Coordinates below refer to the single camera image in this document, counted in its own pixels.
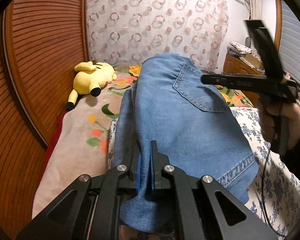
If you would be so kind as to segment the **person's right hand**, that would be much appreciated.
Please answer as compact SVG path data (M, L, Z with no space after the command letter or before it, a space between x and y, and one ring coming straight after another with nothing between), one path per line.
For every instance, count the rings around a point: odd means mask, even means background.
M261 134L265 141L272 143L276 137L273 116L288 118L288 146L291 150L300 140L300 107L296 103L265 104L261 101L257 104L259 113Z

